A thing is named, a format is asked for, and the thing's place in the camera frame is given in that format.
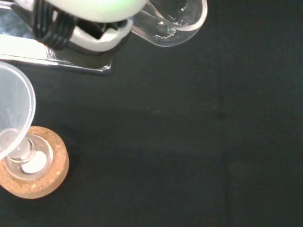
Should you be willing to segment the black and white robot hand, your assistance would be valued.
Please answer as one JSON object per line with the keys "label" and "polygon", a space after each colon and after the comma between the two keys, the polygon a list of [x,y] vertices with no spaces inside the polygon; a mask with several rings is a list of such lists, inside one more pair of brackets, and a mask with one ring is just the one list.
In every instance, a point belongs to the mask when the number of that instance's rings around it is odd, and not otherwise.
{"label": "black and white robot hand", "polygon": [[92,52],[115,48],[131,31],[145,0],[16,0],[35,39],[54,50],[69,43]]}

